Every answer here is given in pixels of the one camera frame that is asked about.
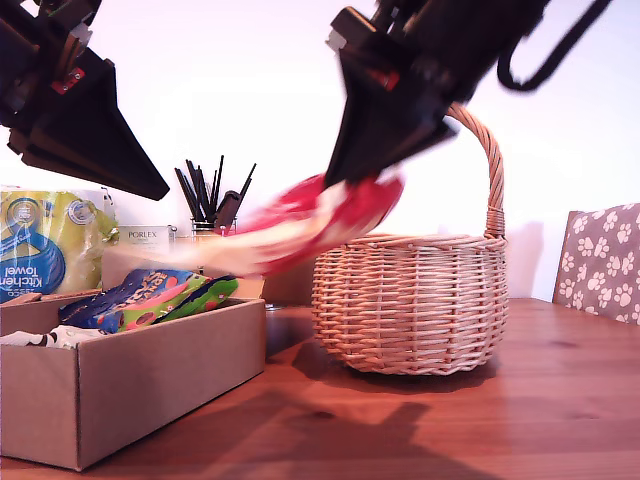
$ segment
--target label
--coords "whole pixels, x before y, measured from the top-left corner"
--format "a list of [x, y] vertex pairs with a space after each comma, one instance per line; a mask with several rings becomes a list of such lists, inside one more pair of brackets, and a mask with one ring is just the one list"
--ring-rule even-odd
[[69, 219], [76, 225], [89, 225], [96, 218], [89, 204], [82, 200], [74, 200], [67, 210]]
[[118, 231], [120, 242], [159, 253], [168, 253], [175, 239], [175, 227], [171, 226], [121, 225]]
[[[6, 212], [6, 222], [11, 235], [0, 242], [0, 258], [14, 254], [0, 262], [0, 303], [26, 293], [53, 293], [64, 279], [64, 256], [55, 242], [38, 232], [42, 205], [30, 198], [14, 200]], [[16, 250], [36, 253], [17, 256]]]

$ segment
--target colorful snack bag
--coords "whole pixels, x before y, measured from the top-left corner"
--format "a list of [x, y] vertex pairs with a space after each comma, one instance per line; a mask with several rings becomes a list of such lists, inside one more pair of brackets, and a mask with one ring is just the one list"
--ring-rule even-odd
[[229, 275], [209, 280], [189, 295], [189, 297], [182, 302], [178, 308], [173, 310], [163, 319], [158, 320], [158, 323], [213, 310], [229, 298], [237, 289], [238, 280]]
[[121, 285], [63, 307], [59, 319], [62, 325], [97, 328], [109, 333], [133, 330], [162, 321], [176, 310], [178, 313], [169, 319], [185, 316], [190, 311], [198, 313], [200, 303], [192, 300], [200, 297], [204, 297], [206, 309], [206, 301], [211, 304], [212, 295], [220, 292], [222, 285], [226, 285], [224, 292], [229, 291], [229, 282], [235, 282], [237, 288], [235, 279], [226, 282], [213, 288], [216, 282], [189, 271], [136, 269]]
[[96, 288], [116, 222], [70, 192], [0, 192], [0, 303]]

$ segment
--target open cardboard box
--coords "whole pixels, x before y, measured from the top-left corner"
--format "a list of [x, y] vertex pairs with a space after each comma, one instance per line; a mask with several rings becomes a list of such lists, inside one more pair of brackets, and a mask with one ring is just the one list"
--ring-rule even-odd
[[[104, 288], [127, 269], [118, 278], [106, 268]], [[58, 309], [79, 298], [36, 296], [0, 306], [0, 335], [47, 333]], [[2, 455], [81, 471], [258, 375], [264, 302], [233, 298], [224, 305], [74, 350], [1, 347]]]

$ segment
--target table surface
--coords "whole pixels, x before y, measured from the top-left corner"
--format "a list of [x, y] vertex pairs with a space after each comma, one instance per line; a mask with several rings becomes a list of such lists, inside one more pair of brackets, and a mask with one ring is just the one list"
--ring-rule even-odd
[[[271, 315], [310, 325], [308, 310]], [[79, 476], [2, 459], [3, 480]], [[82, 476], [638, 479], [640, 327], [512, 300], [497, 355], [449, 377], [363, 374], [308, 339]]]

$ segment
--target paw print pattern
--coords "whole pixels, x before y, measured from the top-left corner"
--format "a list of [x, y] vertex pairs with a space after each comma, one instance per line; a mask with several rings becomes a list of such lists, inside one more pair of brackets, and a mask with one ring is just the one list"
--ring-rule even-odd
[[575, 222], [573, 222], [573, 231], [578, 234], [580, 232], [584, 232], [584, 227], [589, 223], [589, 217], [587, 215], [583, 215], [582, 217], [578, 217]]
[[607, 258], [607, 253], [609, 253], [609, 245], [607, 245], [607, 239], [604, 237], [600, 237], [598, 239], [598, 243], [596, 244], [596, 248], [593, 249], [593, 256]]
[[636, 306], [633, 307], [633, 312], [631, 312], [631, 318], [636, 321], [636, 324], [640, 325], [640, 305], [636, 303]]
[[622, 273], [628, 275], [629, 272], [633, 269], [633, 261], [635, 257], [633, 256], [633, 252], [629, 252], [629, 254], [622, 259]]
[[631, 293], [633, 287], [626, 283], [623, 283], [621, 287], [616, 288], [616, 294], [613, 299], [620, 304], [621, 307], [626, 307], [631, 303]]
[[573, 294], [573, 306], [578, 310], [582, 310], [582, 301], [584, 300], [584, 294], [582, 290], [578, 290]]
[[587, 282], [587, 288], [589, 290], [600, 290], [600, 287], [604, 285], [604, 273], [596, 272], [593, 274], [593, 277], [589, 279]]
[[611, 288], [603, 288], [600, 290], [600, 294], [598, 295], [598, 306], [600, 308], [605, 308], [607, 304], [611, 301], [611, 294], [613, 293], [613, 289]]
[[573, 256], [569, 255], [569, 252], [564, 252], [564, 256], [562, 257], [562, 269], [565, 272], [571, 270], [575, 264], [573, 263]]
[[593, 253], [593, 242], [589, 237], [578, 240], [578, 251], [582, 252], [583, 257], [590, 257]]
[[618, 242], [622, 245], [623, 243], [629, 241], [629, 235], [631, 235], [631, 224], [623, 223], [620, 225], [620, 230], [616, 234], [618, 237]]
[[609, 261], [607, 262], [607, 274], [615, 277], [618, 274], [618, 270], [620, 270], [620, 267], [620, 258], [609, 257]]
[[615, 227], [617, 221], [618, 215], [616, 215], [616, 212], [611, 212], [609, 215], [607, 215], [607, 219], [604, 222], [604, 231], [608, 232], [613, 227]]
[[578, 281], [581, 282], [582, 280], [587, 278], [587, 264], [584, 263], [582, 264], [581, 267], [578, 267]]
[[573, 287], [576, 286], [576, 282], [571, 281], [571, 279], [567, 278], [564, 282], [560, 284], [560, 295], [564, 295], [567, 298], [571, 298], [573, 295]]

